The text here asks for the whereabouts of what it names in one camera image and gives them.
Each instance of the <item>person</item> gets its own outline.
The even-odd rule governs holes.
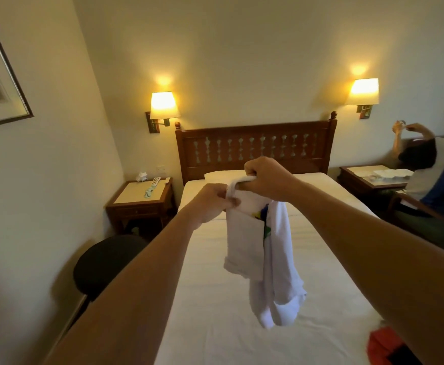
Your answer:
[[[404,129],[420,133],[425,141],[403,150],[401,134]],[[404,192],[444,214],[444,138],[435,137],[432,131],[420,123],[404,125],[397,121],[393,125],[393,132],[394,157],[415,171]],[[399,210],[416,216],[429,216],[406,202],[399,205]]]
[[[443,250],[298,180],[274,159],[250,160],[245,170],[257,179],[239,189],[291,202],[415,355],[444,364]],[[205,185],[91,304],[46,364],[152,365],[192,233],[238,203],[225,199],[226,187]]]

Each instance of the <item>wooden chair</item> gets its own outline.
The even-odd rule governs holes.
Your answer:
[[[402,200],[430,216],[410,215],[396,210],[396,206]],[[389,202],[387,209],[386,220],[408,232],[428,240],[434,245],[444,248],[444,215],[437,213],[432,208],[405,193],[396,192],[391,198],[391,202]]]

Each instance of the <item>person wearing cap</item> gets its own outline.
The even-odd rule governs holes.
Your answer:
[[[426,141],[403,150],[403,129],[420,133]],[[444,214],[444,138],[435,137],[432,131],[419,123],[404,125],[403,122],[395,122],[393,132],[393,155],[415,171],[404,191],[438,213]],[[420,211],[404,202],[400,211],[420,214]]]

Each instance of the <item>red cloth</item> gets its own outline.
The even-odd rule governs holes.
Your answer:
[[[391,365],[387,357],[404,344],[390,326],[371,332],[367,344],[367,356],[372,365]]]

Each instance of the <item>hand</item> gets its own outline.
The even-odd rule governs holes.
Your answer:
[[[240,204],[237,198],[225,198],[227,184],[205,184],[200,192],[191,200],[180,213],[184,213],[194,229],[203,223],[211,221],[222,211]]]
[[[408,124],[407,126],[405,126],[405,128],[410,132],[417,132],[421,134],[429,132],[429,129],[420,123]]]
[[[402,121],[397,120],[393,125],[393,132],[396,134],[400,133],[403,130],[403,128],[404,128],[404,125],[403,125]]]
[[[275,201],[289,201],[301,183],[275,159],[260,157],[244,165],[247,175],[257,175],[252,182],[237,185],[241,191],[251,191]]]

